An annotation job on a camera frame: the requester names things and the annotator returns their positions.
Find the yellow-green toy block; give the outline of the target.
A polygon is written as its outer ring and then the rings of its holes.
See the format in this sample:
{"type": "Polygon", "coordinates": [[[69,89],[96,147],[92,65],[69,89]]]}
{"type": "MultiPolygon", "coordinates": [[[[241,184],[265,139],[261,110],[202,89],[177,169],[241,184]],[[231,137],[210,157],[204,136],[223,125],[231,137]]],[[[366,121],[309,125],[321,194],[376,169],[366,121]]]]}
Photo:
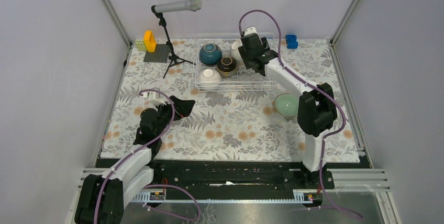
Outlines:
{"type": "Polygon", "coordinates": [[[145,42],[143,40],[136,40],[134,43],[138,51],[147,51],[145,42]]]}

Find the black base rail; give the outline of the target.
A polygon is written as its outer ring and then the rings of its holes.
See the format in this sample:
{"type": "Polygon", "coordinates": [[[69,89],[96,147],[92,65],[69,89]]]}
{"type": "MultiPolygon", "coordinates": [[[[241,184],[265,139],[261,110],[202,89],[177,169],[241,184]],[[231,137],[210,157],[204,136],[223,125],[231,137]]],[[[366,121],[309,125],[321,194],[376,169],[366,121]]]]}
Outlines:
{"type": "Polygon", "coordinates": [[[199,200],[291,199],[294,189],[334,189],[331,171],[310,172],[301,162],[153,160],[154,184],[175,185],[199,200]]]}

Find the dark brown patterned bowl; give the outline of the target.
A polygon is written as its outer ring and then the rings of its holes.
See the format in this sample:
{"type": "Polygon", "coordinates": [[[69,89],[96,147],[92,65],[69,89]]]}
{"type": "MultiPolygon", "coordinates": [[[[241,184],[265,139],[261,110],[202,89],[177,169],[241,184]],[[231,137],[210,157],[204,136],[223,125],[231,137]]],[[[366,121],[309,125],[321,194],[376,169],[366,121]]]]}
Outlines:
{"type": "Polygon", "coordinates": [[[222,77],[232,77],[237,74],[238,62],[232,57],[222,57],[216,63],[216,71],[222,77]]]}

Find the grey toy baseplate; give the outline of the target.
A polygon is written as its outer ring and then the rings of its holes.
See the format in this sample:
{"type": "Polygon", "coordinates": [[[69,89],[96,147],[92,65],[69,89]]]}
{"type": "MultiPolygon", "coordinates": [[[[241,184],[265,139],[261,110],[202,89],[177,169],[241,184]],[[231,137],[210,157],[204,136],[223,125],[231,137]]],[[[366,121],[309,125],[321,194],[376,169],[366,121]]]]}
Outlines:
{"type": "Polygon", "coordinates": [[[167,63],[170,49],[166,44],[158,44],[154,52],[146,52],[145,63],[167,63]]]}

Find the floral patterned table mat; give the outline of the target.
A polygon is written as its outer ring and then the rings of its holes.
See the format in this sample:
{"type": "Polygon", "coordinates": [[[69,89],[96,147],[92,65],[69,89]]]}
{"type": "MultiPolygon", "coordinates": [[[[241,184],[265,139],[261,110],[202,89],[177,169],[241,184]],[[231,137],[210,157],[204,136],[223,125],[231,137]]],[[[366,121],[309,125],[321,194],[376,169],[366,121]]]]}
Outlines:
{"type": "MultiPolygon", "coordinates": [[[[346,111],[335,67],[325,39],[299,40],[296,50],[287,49],[282,40],[283,59],[294,70],[334,89],[335,100],[346,111]]],[[[169,69],[167,63],[145,63],[145,52],[135,47],[128,59],[125,77],[104,136],[102,159],[125,156],[131,148],[140,114],[152,107],[141,90],[156,88],[179,99],[193,99],[196,104],[189,117],[175,121],[161,138],[158,159],[299,161],[306,149],[305,135],[297,118],[286,118],[274,106],[277,96],[286,93],[276,87],[271,91],[203,92],[195,87],[195,68],[180,64],[169,69]]],[[[359,162],[350,123],[326,139],[326,162],[359,162]]]]}

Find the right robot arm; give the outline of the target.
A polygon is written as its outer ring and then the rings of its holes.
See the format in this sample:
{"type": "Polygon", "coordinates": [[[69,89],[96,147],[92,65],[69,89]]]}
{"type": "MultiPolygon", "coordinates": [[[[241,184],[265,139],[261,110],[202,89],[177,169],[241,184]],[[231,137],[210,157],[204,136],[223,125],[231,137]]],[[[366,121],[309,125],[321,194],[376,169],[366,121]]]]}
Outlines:
{"type": "Polygon", "coordinates": [[[339,108],[331,86],[327,83],[317,85],[292,69],[278,52],[270,48],[266,37],[255,32],[240,35],[238,51],[245,67],[277,82],[298,97],[297,122],[305,133],[302,163],[307,169],[300,174],[300,180],[303,186],[314,188],[321,181],[318,170],[324,166],[321,135],[333,127],[339,108]]]}

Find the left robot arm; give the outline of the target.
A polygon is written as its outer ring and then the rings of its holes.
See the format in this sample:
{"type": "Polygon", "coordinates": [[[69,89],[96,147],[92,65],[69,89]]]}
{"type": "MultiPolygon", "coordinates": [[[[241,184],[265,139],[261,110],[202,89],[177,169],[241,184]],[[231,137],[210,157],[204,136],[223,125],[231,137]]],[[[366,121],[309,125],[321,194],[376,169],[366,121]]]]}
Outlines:
{"type": "Polygon", "coordinates": [[[162,92],[141,91],[153,106],[140,114],[136,139],[130,151],[101,174],[89,174],[83,182],[77,203],[75,223],[120,223],[130,201],[145,187],[162,183],[160,171],[149,163],[160,151],[161,137],[177,120],[188,117],[195,100],[168,96],[158,99],[162,92]]]}

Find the black microphone tripod stand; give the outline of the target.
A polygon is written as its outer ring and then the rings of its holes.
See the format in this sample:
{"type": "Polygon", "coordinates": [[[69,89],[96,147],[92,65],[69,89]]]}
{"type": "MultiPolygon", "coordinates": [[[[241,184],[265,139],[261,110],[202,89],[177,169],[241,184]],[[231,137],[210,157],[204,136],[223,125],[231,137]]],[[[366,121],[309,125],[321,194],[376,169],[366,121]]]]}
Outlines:
{"type": "Polygon", "coordinates": [[[194,62],[191,62],[191,61],[189,61],[189,60],[186,60],[186,59],[180,58],[180,57],[175,53],[173,43],[171,42],[171,39],[170,39],[170,36],[169,36],[168,30],[167,30],[167,22],[166,22],[165,18],[163,17],[163,14],[162,14],[162,13],[158,13],[158,12],[156,12],[155,10],[153,11],[153,13],[154,13],[154,15],[159,19],[159,26],[161,26],[161,27],[164,29],[164,33],[165,33],[165,35],[166,35],[166,39],[167,39],[167,41],[166,41],[165,44],[166,44],[166,45],[168,46],[168,48],[169,48],[169,56],[168,56],[168,59],[170,60],[170,63],[169,63],[169,65],[168,65],[168,67],[167,67],[167,69],[166,69],[166,71],[165,71],[165,73],[164,73],[164,75],[163,75],[163,79],[166,78],[166,75],[168,74],[169,69],[170,69],[171,67],[173,67],[173,66],[177,66],[177,65],[180,65],[180,64],[182,64],[182,63],[190,63],[190,64],[192,64],[192,65],[196,65],[194,62]]]}

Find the grey microphone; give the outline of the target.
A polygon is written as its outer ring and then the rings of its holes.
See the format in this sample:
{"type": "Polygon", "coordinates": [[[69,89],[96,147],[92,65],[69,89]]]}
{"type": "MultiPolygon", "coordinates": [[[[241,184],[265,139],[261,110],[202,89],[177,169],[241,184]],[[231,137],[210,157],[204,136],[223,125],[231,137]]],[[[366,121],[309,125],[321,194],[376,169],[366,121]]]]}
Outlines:
{"type": "Polygon", "coordinates": [[[169,13],[181,11],[196,12],[202,9],[202,5],[202,0],[184,0],[179,2],[153,5],[151,9],[154,13],[169,13]]]}

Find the white ribbed bowl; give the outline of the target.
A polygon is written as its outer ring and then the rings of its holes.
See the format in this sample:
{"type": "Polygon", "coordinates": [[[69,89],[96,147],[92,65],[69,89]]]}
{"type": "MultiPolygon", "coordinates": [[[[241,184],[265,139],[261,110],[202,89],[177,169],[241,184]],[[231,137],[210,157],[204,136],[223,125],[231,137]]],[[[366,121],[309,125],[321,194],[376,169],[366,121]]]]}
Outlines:
{"type": "Polygon", "coordinates": [[[236,41],[233,42],[233,44],[231,45],[231,48],[230,48],[231,57],[233,59],[235,59],[237,62],[242,61],[242,57],[241,57],[240,52],[239,52],[239,47],[241,47],[241,46],[242,46],[241,41],[240,40],[236,40],[236,41]]]}
{"type": "Polygon", "coordinates": [[[197,87],[204,91],[215,91],[221,82],[220,74],[214,69],[204,69],[197,78],[197,87]]]}

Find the pale green ceramic bowl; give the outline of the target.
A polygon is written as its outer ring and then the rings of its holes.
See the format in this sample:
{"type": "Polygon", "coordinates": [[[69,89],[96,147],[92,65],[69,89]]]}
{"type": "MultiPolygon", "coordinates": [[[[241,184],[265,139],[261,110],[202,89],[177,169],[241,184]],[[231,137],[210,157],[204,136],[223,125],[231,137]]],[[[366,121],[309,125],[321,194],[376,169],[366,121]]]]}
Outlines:
{"type": "Polygon", "coordinates": [[[290,94],[280,94],[275,99],[275,108],[284,117],[295,117],[298,114],[299,98],[290,94]]]}

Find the white ribbed bowl front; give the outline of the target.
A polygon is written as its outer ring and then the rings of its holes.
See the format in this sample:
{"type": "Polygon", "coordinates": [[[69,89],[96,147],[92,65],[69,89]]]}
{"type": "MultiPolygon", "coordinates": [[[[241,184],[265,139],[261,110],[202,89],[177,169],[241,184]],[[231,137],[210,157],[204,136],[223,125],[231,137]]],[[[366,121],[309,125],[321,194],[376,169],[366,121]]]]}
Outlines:
{"type": "Polygon", "coordinates": [[[197,78],[197,87],[204,91],[215,91],[221,82],[220,74],[214,69],[204,69],[197,78]]]}

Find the dark blue ceramic bowl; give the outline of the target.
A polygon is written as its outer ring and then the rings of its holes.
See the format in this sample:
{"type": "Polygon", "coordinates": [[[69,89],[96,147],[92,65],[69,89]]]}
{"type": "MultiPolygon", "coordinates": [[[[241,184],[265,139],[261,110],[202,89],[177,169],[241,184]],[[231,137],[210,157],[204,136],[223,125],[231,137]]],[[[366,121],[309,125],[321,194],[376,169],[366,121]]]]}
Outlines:
{"type": "Polygon", "coordinates": [[[220,47],[214,43],[207,43],[199,50],[199,59],[203,64],[215,65],[223,56],[220,47]]]}

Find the orange toy block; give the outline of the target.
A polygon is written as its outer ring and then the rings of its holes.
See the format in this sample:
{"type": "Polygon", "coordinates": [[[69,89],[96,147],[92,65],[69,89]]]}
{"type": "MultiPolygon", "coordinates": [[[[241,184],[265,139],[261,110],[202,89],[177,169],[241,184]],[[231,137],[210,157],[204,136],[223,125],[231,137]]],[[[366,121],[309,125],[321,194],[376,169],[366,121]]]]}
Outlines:
{"type": "Polygon", "coordinates": [[[153,32],[151,30],[145,31],[143,42],[145,44],[146,50],[149,53],[154,53],[157,47],[156,39],[153,35],[153,32]]]}

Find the blue toy block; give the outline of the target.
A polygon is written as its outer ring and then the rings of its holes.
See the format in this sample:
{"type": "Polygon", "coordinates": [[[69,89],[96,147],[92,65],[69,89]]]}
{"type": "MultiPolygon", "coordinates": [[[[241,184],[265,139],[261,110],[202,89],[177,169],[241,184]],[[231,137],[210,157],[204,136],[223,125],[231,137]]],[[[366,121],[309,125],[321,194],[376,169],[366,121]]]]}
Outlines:
{"type": "Polygon", "coordinates": [[[294,35],[294,34],[286,35],[285,42],[286,42],[286,47],[288,49],[297,49],[298,48],[297,35],[294,35]]]}

